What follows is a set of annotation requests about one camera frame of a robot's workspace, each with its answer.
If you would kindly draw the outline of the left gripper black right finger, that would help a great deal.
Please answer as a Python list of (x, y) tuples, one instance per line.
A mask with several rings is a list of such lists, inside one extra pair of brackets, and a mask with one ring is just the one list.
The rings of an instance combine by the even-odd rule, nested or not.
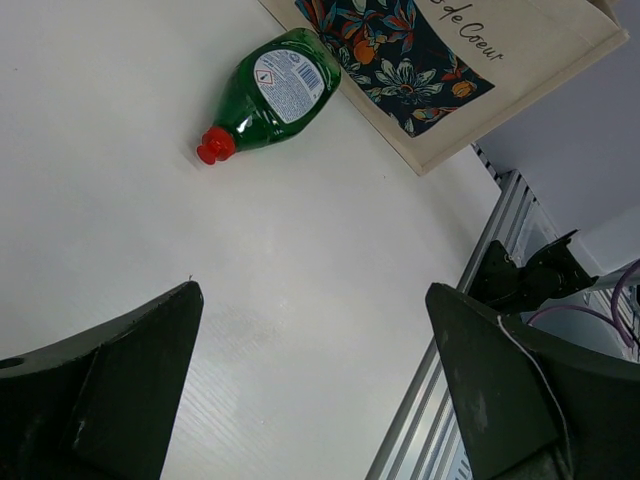
[(638, 364), (446, 284), (425, 302), (474, 478), (638, 478)]

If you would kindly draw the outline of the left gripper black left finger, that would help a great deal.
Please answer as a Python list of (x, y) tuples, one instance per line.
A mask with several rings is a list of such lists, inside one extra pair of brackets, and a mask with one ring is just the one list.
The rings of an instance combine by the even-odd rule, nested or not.
[(1, 362), (4, 479), (157, 479), (203, 312), (196, 282)]

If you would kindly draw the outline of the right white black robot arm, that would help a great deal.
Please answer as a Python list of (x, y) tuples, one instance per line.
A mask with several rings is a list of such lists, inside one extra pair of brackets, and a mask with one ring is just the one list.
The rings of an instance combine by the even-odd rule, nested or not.
[(468, 289), (473, 299), (504, 314), (538, 310), (548, 300), (566, 298), (597, 284), (570, 246), (576, 229), (544, 245), (522, 266), (504, 244), (489, 243)]

